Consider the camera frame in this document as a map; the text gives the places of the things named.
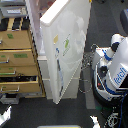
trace white robot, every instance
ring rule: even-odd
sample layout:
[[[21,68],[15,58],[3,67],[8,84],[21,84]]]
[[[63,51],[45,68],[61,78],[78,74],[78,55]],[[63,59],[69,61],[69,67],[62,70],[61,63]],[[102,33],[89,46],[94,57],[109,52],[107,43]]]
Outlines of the white robot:
[[[124,31],[128,34],[128,10],[120,15]],[[94,94],[112,106],[128,91],[128,37],[115,34],[111,47],[96,48],[93,63]]]

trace gray floor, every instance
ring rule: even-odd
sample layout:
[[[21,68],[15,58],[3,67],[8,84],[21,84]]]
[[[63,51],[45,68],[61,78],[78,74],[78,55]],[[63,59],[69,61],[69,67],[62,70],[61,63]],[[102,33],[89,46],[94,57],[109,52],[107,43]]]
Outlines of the gray floor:
[[[111,36],[114,33],[126,36],[119,18],[121,10],[125,8],[128,8],[127,0],[124,3],[120,0],[106,0],[104,4],[93,0],[85,52],[91,51],[92,44],[100,47],[110,46]],[[81,78],[90,79],[88,69],[81,72]],[[80,85],[83,87],[85,85],[85,91],[89,88],[83,81],[80,81]],[[99,110],[92,107],[95,103],[89,103],[92,99],[95,100],[92,92],[90,93],[84,95],[79,92],[76,100],[62,100],[59,105],[45,98],[20,99],[18,105],[12,106],[11,120],[4,128],[36,128],[41,125],[79,125],[83,128],[92,128],[91,115],[98,117],[103,128],[105,119]],[[0,104],[0,112],[4,111],[6,106]]]

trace cabinet drawer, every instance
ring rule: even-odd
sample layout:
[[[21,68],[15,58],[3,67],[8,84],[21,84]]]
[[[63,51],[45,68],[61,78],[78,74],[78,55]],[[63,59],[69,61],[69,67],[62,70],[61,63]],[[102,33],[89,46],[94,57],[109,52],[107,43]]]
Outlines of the cabinet drawer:
[[[0,32],[0,49],[26,49],[31,48],[27,30]]]
[[[38,78],[27,82],[0,82],[0,93],[40,92]]]
[[[35,65],[32,50],[0,50],[1,66]]]
[[[15,76],[36,76],[38,75],[36,65],[24,67],[0,67],[0,77]]]

